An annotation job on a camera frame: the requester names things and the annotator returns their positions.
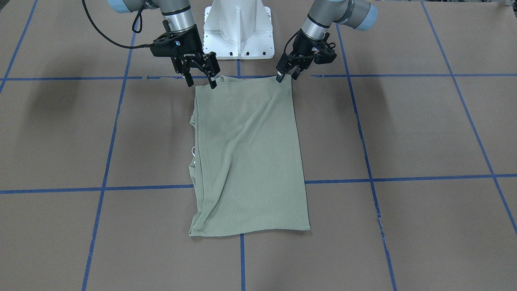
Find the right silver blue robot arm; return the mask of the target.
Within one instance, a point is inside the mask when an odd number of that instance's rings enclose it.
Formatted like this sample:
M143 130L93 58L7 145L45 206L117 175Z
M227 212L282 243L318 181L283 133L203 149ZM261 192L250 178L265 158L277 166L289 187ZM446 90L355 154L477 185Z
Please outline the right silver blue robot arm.
M155 57L170 58L175 72L185 78L188 86L193 85L190 73L192 68L207 76L212 89L217 86L215 79L220 67L216 53L203 51L199 29L188 0L109 0L107 3L117 13L137 12L139 18L146 9L160 10L166 31L151 44L142 47L149 48Z

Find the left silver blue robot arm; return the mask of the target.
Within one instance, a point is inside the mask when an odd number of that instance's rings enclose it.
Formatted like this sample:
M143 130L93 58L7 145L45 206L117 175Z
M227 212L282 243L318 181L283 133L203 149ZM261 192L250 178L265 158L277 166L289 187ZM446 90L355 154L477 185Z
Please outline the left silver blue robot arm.
M365 0L315 0L301 28L288 40L277 63L277 82L291 70L296 80L311 64L330 64L336 44L328 43L332 24L367 31L375 24L378 9Z

